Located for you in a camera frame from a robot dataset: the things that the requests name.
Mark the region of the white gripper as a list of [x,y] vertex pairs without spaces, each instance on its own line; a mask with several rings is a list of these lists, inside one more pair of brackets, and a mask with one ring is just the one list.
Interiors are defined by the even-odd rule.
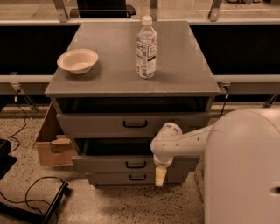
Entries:
[[164,184],[165,176],[167,173],[167,167],[172,164],[173,156],[165,154],[155,154],[153,160],[156,167],[155,172],[155,184],[157,187],[161,187]]

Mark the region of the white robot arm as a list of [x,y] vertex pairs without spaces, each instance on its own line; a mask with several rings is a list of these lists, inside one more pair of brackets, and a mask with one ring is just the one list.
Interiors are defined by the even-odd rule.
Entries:
[[204,156],[205,224],[280,224],[280,108],[242,108],[183,133],[166,123],[150,149],[156,185],[176,156]]

